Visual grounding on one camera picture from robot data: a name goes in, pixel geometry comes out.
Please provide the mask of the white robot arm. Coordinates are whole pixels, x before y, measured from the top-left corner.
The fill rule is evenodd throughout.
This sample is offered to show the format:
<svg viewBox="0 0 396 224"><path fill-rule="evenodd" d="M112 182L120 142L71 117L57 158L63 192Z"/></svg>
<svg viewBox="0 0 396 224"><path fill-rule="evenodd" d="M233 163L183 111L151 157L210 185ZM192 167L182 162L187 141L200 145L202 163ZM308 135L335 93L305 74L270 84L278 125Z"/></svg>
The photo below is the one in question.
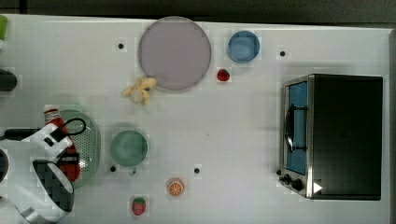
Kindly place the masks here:
<svg viewBox="0 0 396 224"><path fill-rule="evenodd" d="M57 165L72 145L50 123L31 136L1 142L1 196L31 224L56 224L74 207L74 186Z"/></svg>

